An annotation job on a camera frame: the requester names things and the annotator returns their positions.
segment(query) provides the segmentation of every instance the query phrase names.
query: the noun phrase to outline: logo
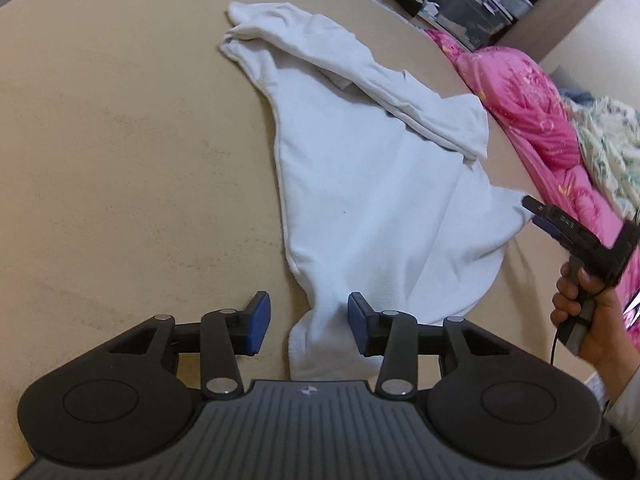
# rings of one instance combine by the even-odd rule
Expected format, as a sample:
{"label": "logo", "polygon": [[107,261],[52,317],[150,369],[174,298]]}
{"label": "logo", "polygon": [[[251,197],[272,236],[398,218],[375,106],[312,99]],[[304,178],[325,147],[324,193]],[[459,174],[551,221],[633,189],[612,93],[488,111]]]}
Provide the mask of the logo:
{"label": "logo", "polygon": [[300,393],[303,395],[306,395],[307,397],[311,397],[312,395],[315,395],[319,391],[320,390],[318,390],[315,386],[308,384],[307,386],[305,386],[300,390]]}

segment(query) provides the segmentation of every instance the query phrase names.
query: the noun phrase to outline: wall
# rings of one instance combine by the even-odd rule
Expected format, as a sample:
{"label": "wall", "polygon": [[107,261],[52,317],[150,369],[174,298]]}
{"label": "wall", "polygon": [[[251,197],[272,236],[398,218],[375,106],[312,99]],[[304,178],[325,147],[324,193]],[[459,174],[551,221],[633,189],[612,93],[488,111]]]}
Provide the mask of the wall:
{"label": "wall", "polygon": [[640,0],[603,0],[540,65],[640,108]]}

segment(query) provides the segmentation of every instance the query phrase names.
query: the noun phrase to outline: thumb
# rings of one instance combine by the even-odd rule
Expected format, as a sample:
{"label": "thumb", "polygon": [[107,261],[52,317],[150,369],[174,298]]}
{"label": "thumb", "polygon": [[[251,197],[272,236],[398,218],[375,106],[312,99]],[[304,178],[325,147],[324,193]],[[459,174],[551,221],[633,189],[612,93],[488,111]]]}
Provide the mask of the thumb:
{"label": "thumb", "polygon": [[584,268],[581,268],[578,271],[578,281],[580,282],[580,286],[588,293],[588,294],[599,294],[602,292],[604,288],[604,283],[600,278],[596,278],[595,276],[591,276],[587,273]]}

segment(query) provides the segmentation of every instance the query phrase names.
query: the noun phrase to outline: white towel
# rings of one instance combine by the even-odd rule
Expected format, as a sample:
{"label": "white towel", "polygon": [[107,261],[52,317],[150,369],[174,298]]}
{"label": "white towel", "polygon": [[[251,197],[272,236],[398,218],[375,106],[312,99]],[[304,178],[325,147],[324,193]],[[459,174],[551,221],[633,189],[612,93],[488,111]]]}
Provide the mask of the white towel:
{"label": "white towel", "polygon": [[221,50],[273,108],[286,257],[312,307],[289,337],[291,376],[372,376],[380,359],[356,350],[349,294],[423,323],[466,314],[529,219],[522,193],[492,187],[474,160],[488,140],[475,96],[442,99],[291,4],[228,15]]}

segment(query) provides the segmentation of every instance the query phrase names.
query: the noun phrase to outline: ridged surface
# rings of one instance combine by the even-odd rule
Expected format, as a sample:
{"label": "ridged surface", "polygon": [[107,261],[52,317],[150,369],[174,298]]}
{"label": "ridged surface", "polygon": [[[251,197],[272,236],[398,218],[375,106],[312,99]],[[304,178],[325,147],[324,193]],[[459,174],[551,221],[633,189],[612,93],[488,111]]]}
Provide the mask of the ridged surface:
{"label": "ridged surface", "polygon": [[403,402],[366,384],[256,381],[242,399],[210,402],[193,428],[155,457],[107,470],[45,460],[20,480],[594,480],[578,463],[505,471],[448,449]]}

